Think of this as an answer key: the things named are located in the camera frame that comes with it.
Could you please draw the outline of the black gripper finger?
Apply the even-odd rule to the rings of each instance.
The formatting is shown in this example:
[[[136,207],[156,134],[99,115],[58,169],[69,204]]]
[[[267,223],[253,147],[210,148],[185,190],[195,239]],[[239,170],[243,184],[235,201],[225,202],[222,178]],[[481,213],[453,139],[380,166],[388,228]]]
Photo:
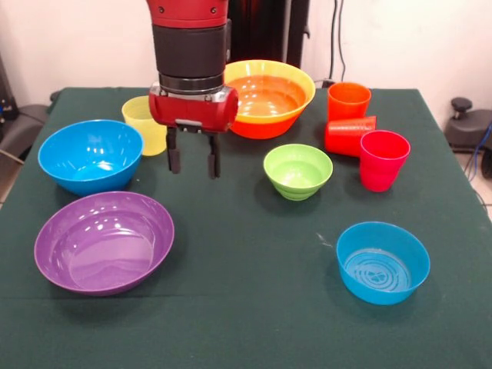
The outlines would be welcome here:
[[[221,175],[220,141],[218,133],[208,135],[210,153],[208,155],[208,174],[211,179],[219,178]]]
[[[173,174],[179,174],[181,171],[180,151],[177,147],[177,133],[177,128],[167,128],[166,145],[168,153],[168,167]]]

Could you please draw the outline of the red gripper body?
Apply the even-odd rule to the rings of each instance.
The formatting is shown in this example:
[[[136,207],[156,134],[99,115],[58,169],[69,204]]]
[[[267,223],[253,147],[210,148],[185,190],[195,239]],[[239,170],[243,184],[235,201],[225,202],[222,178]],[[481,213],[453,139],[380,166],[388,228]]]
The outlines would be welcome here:
[[[155,82],[148,102],[157,123],[181,130],[223,133],[238,113],[238,91],[228,86],[214,93],[180,95],[165,91]]]

